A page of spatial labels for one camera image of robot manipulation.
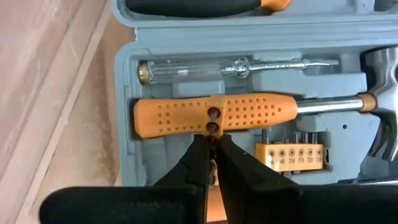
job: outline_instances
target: orange bit holder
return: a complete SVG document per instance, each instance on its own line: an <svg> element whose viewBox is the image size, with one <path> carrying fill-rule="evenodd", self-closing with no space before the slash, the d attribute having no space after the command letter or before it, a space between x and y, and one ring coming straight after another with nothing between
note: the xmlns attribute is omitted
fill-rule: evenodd
<svg viewBox="0 0 398 224"><path fill-rule="evenodd" d="M166 134L204 133L208 122L207 104L211 97L182 100L141 99L134 105L134 128L142 138ZM224 130L264 128L290 121L297 116L291 96L250 93L223 96Z"/></svg>
<svg viewBox="0 0 398 224"><path fill-rule="evenodd" d="M277 172L323 169L321 144L256 144L255 157Z"/></svg>

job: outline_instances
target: transparent screwdriver handle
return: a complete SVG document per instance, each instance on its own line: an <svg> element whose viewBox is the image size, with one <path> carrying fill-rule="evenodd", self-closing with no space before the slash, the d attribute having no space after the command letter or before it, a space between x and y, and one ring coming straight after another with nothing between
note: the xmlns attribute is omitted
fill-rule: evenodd
<svg viewBox="0 0 398 224"><path fill-rule="evenodd" d="M146 84L170 82L200 82L220 80L225 77L249 75L249 60L214 58L208 60L176 60L168 62L146 62L139 66L139 77Z"/></svg>

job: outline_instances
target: brass cap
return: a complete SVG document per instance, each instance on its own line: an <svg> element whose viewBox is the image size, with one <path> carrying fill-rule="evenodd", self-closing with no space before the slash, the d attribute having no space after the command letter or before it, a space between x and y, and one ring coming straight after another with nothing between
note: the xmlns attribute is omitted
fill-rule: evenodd
<svg viewBox="0 0 398 224"><path fill-rule="evenodd" d="M360 112L371 112L372 110L376 109L377 100L372 94L362 93L358 94L358 96L363 101L363 107L361 108Z"/></svg>
<svg viewBox="0 0 398 224"><path fill-rule="evenodd" d="M142 84L149 84L148 64L143 63L138 66L138 77Z"/></svg>

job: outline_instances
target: metal shaft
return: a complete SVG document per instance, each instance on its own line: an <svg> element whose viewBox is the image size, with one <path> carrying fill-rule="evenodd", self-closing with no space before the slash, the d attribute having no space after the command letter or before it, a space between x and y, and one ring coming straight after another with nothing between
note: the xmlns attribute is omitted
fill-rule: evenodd
<svg viewBox="0 0 398 224"><path fill-rule="evenodd" d="M317 114L326 112L342 112L357 111L363 107L363 101L357 96L319 99L319 100L302 100L297 102L297 114Z"/></svg>
<svg viewBox="0 0 398 224"><path fill-rule="evenodd" d="M250 71L275 70L275 69L306 69L308 66L338 65L337 60L292 60L288 62L263 62L250 64Z"/></svg>
<svg viewBox="0 0 398 224"><path fill-rule="evenodd" d="M360 181L358 184L361 185L398 185L397 179L381 179L381 180L374 180L374 181Z"/></svg>

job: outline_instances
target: voltage tester screwdriver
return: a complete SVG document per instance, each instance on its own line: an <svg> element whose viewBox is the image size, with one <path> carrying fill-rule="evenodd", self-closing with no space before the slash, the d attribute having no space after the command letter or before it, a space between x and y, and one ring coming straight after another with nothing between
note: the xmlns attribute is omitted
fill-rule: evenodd
<svg viewBox="0 0 398 224"><path fill-rule="evenodd" d="M338 65L337 60L303 59L284 62L249 61L247 57L237 60L225 58L172 60L144 62L138 67L143 84L170 82L203 82L226 77L246 78L251 72L277 69L306 69L309 66Z"/></svg>
<svg viewBox="0 0 398 224"><path fill-rule="evenodd" d="M232 16L256 8L280 11L290 0L126 0L132 12L172 17Z"/></svg>

